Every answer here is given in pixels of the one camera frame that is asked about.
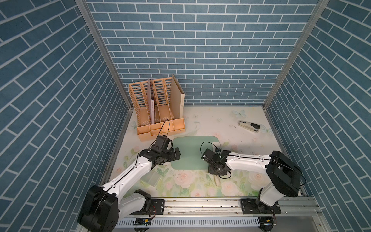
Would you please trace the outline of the mint green cutting board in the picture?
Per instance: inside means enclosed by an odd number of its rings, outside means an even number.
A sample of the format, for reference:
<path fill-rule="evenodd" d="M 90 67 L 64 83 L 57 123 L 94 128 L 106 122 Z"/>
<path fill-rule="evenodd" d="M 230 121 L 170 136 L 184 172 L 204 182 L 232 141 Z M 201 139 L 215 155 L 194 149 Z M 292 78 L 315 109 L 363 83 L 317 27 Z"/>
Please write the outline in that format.
<path fill-rule="evenodd" d="M 186 136 L 173 139 L 175 148 L 179 148 L 180 160 L 172 161 L 171 166 L 180 171 L 205 171 L 208 163 L 202 160 L 203 152 L 208 148 L 215 151 L 216 145 L 221 148 L 219 140 L 214 136 Z"/>

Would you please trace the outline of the white speckled cleaver knife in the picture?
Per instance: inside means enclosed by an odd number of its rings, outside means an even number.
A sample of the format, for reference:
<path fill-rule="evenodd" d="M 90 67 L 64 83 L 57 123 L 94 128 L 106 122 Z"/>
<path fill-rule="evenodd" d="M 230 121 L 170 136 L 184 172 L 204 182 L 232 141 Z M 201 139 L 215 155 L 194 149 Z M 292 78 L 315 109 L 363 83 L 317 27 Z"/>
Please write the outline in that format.
<path fill-rule="evenodd" d="M 220 176 L 214 175 L 214 182 L 217 187 L 220 187 Z"/>

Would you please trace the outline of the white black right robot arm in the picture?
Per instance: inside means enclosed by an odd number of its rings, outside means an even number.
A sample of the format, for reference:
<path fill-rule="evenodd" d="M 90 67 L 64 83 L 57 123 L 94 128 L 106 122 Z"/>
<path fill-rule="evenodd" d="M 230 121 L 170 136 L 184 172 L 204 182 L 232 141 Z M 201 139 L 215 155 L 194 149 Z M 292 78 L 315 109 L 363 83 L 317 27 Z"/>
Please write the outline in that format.
<path fill-rule="evenodd" d="M 283 197 L 298 197 L 302 171 L 300 167 L 280 151 L 270 155 L 245 155 L 230 150 L 202 152 L 202 160 L 208 163 L 208 172 L 224 176 L 232 170 L 244 170 L 266 174 L 270 183 L 259 191 L 255 205 L 273 207 Z"/>

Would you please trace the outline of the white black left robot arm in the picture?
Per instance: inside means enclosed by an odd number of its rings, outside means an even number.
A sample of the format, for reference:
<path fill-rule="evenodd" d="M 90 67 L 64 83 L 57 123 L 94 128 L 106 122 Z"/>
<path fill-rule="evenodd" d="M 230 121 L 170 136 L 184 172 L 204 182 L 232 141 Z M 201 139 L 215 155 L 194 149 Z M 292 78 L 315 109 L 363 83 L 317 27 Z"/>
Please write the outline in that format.
<path fill-rule="evenodd" d="M 87 192 L 77 222 L 89 232 L 111 232 L 117 222 L 132 213 L 151 214 L 152 196 L 136 190 L 126 193 L 157 165 L 179 160 L 181 153 L 167 136 L 159 135 L 153 144 L 137 155 L 125 171 L 102 186 L 93 185 Z"/>

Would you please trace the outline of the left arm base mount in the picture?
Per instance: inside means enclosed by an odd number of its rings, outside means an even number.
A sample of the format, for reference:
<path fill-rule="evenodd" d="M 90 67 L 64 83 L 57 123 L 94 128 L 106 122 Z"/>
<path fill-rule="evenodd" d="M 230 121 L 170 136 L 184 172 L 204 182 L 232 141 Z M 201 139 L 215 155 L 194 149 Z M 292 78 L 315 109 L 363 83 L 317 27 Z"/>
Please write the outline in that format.
<path fill-rule="evenodd" d="M 141 210 L 133 212 L 131 215 L 163 215 L 164 208 L 165 208 L 165 200 L 164 199 L 154 199 L 152 196 L 143 191 L 143 190 L 136 190 L 134 193 L 140 194 L 142 197 L 145 198 L 144 206 Z"/>

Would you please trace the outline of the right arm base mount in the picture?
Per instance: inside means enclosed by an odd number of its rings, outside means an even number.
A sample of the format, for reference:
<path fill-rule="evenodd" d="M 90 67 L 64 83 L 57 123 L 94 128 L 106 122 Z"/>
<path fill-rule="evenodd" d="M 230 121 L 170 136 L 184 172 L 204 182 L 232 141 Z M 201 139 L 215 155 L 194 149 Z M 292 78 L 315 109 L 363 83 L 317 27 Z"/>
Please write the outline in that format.
<path fill-rule="evenodd" d="M 242 198 L 240 200 L 241 203 L 241 208 L 242 208 L 242 213 L 244 215 L 247 214 L 281 214 L 281 209 L 276 202 L 273 206 L 268 206 L 262 203 L 259 199 L 257 198 Z"/>

